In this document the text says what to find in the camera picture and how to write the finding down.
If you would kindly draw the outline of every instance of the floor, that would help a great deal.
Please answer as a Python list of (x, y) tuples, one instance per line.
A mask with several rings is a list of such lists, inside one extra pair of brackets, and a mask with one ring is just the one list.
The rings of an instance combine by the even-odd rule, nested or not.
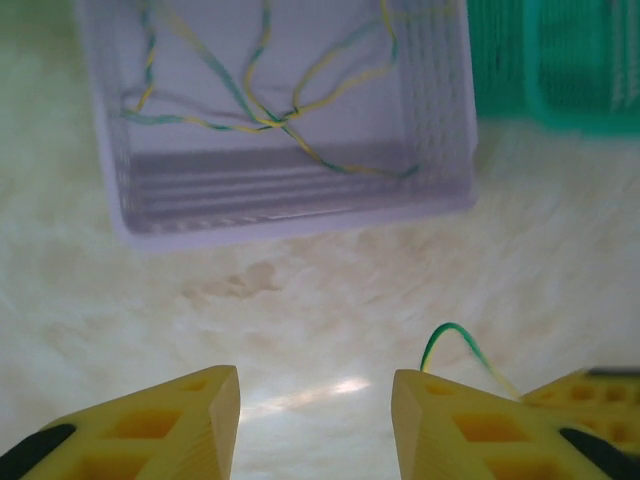
[[(224, 363), (243, 397), (234, 478), (397, 479), (393, 373), (442, 322), (523, 391), (640, 364), (638, 143), (487, 124), (468, 214), (145, 256), (110, 228), (66, 4), (2, 2), (0, 32), (0, 452)], [(500, 391), (443, 342), (435, 373)]]

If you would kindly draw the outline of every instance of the plastic basket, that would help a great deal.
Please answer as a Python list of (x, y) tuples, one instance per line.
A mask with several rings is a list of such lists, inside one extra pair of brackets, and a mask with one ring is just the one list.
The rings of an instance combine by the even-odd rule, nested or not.
[(558, 129), (640, 133), (640, 0), (525, 4), (532, 115)]
[[(145, 37), (138, 2), (78, 0), (100, 159), (121, 237), (137, 248), (168, 250), (470, 207), (477, 131), (466, 11), (460, 7), (456, 14), (442, 14), (448, 0), (391, 3), (396, 10), (432, 12), (419, 21), (394, 17), (398, 67), (292, 125), (335, 163), (397, 171), (421, 166), (418, 174), (402, 180), (327, 170), (278, 130), (217, 134), (189, 125), (131, 124), (121, 116), (123, 105), (130, 105), (131, 92), (139, 95), (144, 84)], [(293, 87), (327, 48), (380, 15), (379, 4), (370, 1), (273, 4), (272, 46), (254, 86), (280, 111), (291, 107), (286, 102)], [(241, 78), (260, 30), (259, 2), (182, 0), (172, 5)], [(189, 47), (158, 28), (156, 81), (163, 95), (151, 99), (147, 113), (187, 115), (194, 108), (200, 115), (212, 109), (241, 113)], [(327, 77), (309, 86), (311, 99), (326, 94), (340, 74), (353, 74), (365, 61), (371, 67), (388, 58), (383, 28), (371, 42), (361, 43), (363, 50), (347, 52)]]
[(526, 113), (523, 0), (468, 2), (478, 116)]

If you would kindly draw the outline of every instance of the yellow 3d printed part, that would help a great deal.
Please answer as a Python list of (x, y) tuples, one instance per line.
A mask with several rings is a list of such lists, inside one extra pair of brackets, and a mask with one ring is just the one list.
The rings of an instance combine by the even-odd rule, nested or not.
[(60, 418), (0, 457), (2, 480), (227, 480), (235, 367), (213, 367)]
[(619, 450), (640, 458), (639, 369), (581, 370), (522, 400), (584, 425)]
[(555, 413), (399, 370), (391, 414), (402, 479), (640, 479), (632, 458)]

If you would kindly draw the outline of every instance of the white plastic basket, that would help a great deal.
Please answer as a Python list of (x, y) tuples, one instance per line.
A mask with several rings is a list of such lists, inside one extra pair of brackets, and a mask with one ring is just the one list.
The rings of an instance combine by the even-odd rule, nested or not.
[[(340, 174), (315, 164), (282, 131), (214, 132), (191, 125), (141, 126), (122, 117), (144, 82), (145, 37), (135, 0), (78, 0), (93, 88), (100, 158), (112, 220), (144, 250), (220, 245), (411, 219), (473, 204), (477, 143), (466, 6), (398, 0), (398, 67), (330, 107), (292, 122), (335, 163), (421, 170), (403, 180)], [(237, 78), (260, 31), (257, 0), (181, 0), (172, 6)], [(379, 17), (377, 0), (274, 0), (273, 40), (255, 89), (288, 109), (303, 72), (358, 25)], [(240, 114), (201, 60), (161, 22), (147, 113)], [(309, 86), (310, 99), (340, 74), (388, 58), (383, 28)]]

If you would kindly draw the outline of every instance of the green plastic basket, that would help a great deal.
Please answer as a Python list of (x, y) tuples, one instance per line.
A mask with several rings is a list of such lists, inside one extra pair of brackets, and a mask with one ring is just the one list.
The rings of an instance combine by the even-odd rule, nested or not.
[(640, 0), (528, 0), (525, 92), (552, 128), (640, 133)]
[(525, 114), (523, 0), (467, 4), (478, 116)]

